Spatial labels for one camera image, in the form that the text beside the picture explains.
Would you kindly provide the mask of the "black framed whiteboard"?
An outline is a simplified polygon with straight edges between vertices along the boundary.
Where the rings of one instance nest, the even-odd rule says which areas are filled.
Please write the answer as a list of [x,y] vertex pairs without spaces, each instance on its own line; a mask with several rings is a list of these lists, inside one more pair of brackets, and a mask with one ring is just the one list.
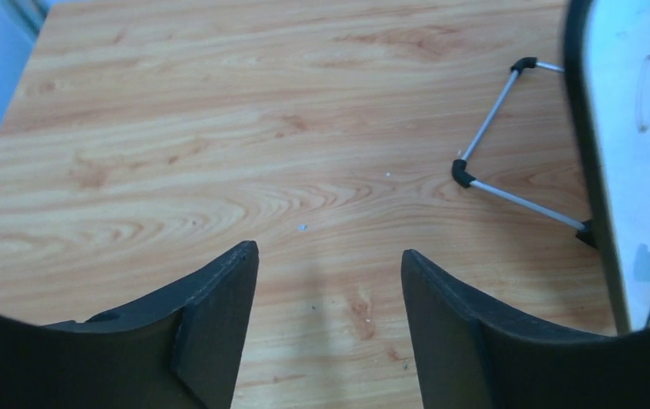
[[565,85],[618,333],[650,323],[650,1],[572,1]]

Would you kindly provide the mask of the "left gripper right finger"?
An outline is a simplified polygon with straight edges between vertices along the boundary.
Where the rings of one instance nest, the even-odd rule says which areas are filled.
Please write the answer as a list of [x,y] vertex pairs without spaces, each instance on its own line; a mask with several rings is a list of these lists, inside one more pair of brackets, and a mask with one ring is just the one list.
[[426,408],[650,408],[650,328],[621,336],[527,314],[418,251],[401,284]]

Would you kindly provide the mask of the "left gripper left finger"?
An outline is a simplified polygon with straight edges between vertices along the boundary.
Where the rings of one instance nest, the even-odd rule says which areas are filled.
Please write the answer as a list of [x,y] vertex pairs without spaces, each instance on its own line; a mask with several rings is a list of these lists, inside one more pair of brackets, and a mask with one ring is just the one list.
[[84,322],[0,315],[0,408],[229,408],[258,265],[244,241]]

